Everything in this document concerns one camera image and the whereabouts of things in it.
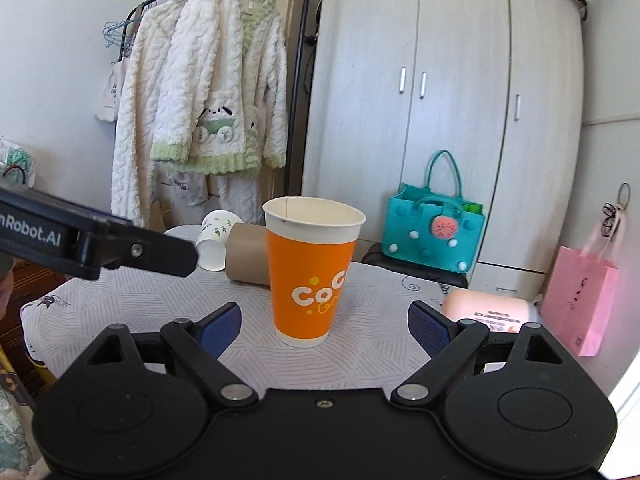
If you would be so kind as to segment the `orange paper cup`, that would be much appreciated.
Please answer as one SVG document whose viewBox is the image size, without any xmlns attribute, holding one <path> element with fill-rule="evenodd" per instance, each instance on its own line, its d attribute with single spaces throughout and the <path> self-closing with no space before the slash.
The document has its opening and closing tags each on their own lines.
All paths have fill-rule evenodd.
<svg viewBox="0 0 640 480">
<path fill-rule="evenodd" d="M 262 210 L 276 334 L 293 347 L 318 346 L 329 335 L 366 215 L 304 196 L 273 198 Z"/>
</svg>

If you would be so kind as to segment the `white green-print paper cup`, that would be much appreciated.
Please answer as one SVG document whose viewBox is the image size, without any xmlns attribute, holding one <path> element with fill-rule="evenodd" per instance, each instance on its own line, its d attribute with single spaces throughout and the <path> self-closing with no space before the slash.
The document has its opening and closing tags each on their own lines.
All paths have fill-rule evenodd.
<svg viewBox="0 0 640 480">
<path fill-rule="evenodd" d="M 210 272 L 224 270 L 228 239 L 237 223 L 242 223 L 242 219 L 231 211 L 214 210 L 206 214 L 195 243 L 200 268 Z"/>
</svg>

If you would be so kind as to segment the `pink plastic bottle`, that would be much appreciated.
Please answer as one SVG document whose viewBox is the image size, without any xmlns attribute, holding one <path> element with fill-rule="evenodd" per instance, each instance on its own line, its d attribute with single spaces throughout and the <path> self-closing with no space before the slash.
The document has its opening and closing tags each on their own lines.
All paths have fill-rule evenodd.
<svg viewBox="0 0 640 480">
<path fill-rule="evenodd" d="M 451 321 L 470 318 L 500 333 L 518 333 L 525 323 L 538 322 L 536 308 L 526 300 L 469 289 L 450 290 L 442 314 Z"/>
</svg>

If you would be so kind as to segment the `white fluffy plain robe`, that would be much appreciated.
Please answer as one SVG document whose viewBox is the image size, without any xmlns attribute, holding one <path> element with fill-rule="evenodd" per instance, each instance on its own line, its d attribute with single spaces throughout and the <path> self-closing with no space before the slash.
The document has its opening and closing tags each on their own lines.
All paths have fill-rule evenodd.
<svg viewBox="0 0 640 480">
<path fill-rule="evenodd" d="M 162 3 L 142 16 L 130 52 L 116 118 L 111 213 L 136 226 L 151 226 L 155 166 L 152 130 L 162 70 L 182 5 Z"/>
</svg>

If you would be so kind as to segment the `white patterned tablecloth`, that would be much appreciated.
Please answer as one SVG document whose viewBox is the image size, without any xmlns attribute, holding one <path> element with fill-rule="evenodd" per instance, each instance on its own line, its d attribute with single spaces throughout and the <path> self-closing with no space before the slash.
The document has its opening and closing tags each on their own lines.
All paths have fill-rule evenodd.
<svg viewBox="0 0 640 480">
<path fill-rule="evenodd" d="M 98 333 L 124 323 L 156 332 L 175 318 L 198 321 L 228 302 L 242 310 L 239 337 L 220 360 L 258 393 L 277 389 L 392 390 L 428 360 L 408 330 L 408 307 L 422 300 L 442 312 L 457 289 L 379 266 L 352 263 L 329 337 L 293 348 L 274 331 L 268 289 L 196 270 L 187 278 L 120 268 L 95 281 L 72 278 L 21 310 L 29 354 L 60 377 Z"/>
</svg>

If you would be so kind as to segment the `brown cardboard tube can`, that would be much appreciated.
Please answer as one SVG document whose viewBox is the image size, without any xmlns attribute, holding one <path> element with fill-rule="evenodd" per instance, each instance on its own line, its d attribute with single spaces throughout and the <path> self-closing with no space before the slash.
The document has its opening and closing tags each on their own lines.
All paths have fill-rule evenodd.
<svg viewBox="0 0 640 480">
<path fill-rule="evenodd" d="M 267 230 L 264 226 L 235 223 L 226 246 L 226 268 L 231 281 L 270 286 Z"/>
</svg>

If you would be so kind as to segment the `black stool under handbag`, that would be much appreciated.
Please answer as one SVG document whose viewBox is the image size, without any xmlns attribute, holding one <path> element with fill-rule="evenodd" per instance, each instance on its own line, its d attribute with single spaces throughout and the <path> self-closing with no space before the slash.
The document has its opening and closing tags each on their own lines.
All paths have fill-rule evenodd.
<svg viewBox="0 0 640 480">
<path fill-rule="evenodd" d="M 412 276 L 413 278 L 422 278 L 441 285 L 450 285 L 459 288 L 468 288 L 468 279 L 464 274 L 457 274 L 450 271 L 431 268 L 430 266 L 420 266 L 420 264 L 407 262 L 387 257 L 378 250 L 378 246 L 374 245 L 360 260 L 363 264 L 369 266 L 379 266 L 380 268 L 390 270 L 392 272 Z"/>
</svg>

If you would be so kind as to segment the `teal felt handbag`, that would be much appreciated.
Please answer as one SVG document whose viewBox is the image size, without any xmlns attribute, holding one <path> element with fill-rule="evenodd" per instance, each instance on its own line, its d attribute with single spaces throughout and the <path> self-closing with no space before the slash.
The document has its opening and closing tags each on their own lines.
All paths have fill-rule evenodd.
<svg viewBox="0 0 640 480">
<path fill-rule="evenodd" d="M 439 159 L 449 160 L 454 194 L 438 194 L 431 178 Z M 483 206 L 462 196 L 461 174 L 450 151 L 436 152 L 427 166 L 425 184 L 402 184 L 387 203 L 383 254 L 455 274 L 472 270 L 485 215 Z"/>
</svg>

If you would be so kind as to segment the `pink paper gift bag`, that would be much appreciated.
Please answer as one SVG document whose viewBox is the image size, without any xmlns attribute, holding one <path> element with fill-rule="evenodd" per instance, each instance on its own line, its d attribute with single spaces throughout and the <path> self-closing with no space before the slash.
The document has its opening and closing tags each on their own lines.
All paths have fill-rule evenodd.
<svg viewBox="0 0 640 480">
<path fill-rule="evenodd" d="M 612 238 L 602 236 L 602 221 L 581 248 L 559 248 L 541 306 L 544 325 L 575 356 L 599 353 L 613 310 L 626 212 Z"/>
</svg>

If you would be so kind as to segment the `white fluffy green-trim robe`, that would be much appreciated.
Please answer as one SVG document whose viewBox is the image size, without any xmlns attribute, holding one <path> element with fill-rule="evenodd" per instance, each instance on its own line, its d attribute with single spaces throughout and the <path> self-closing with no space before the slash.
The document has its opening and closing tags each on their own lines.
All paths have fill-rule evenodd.
<svg viewBox="0 0 640 480">
<path fill-rule="evenodd" d="M 151 159 L 214 176 L 283 167 L 286 88 L 276 0 L 186 0 L 163 67 Z"/>
</svg>

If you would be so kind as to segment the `black clothes rack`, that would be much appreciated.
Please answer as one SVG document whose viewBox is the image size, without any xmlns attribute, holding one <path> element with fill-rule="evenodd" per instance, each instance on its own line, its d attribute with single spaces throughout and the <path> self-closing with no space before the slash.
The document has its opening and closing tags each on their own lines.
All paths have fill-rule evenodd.
<svg viewBox="0 0 640 480">
<path fill-rule="evenodd" d="M 168 0 L 144 0 L 129 12 L 125 21 L 116 22 L 104 29 L 107 42 L 119 47 L 120 58 L 129 54 L 143 12 L 164 1 Z M 267 197 L 295 193 L 302 185 L 303 147 L 314 52 L 314 48 L 306 44 L 306 38 L 316 30 L 320 1 L 277 0 L 284 21 L 288 66 L 288 154 L 283 169 L 268 170 L 262 178 Z"/>
</svg>

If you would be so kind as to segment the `grey wooden wardrobe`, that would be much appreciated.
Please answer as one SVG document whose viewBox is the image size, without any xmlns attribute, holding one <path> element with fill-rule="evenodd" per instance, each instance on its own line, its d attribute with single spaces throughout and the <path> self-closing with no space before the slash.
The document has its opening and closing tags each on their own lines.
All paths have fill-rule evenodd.
<svg viewBox="0 0 640 480">
<path fill-rule="evenodd" d="M 542 289 L 572 189 L 584 95 L 576 0 L 322 0 L 302 191 L 383 234 L 401 185 L 460 190 L 486 222 L 472 289 Z"/>
</svg>

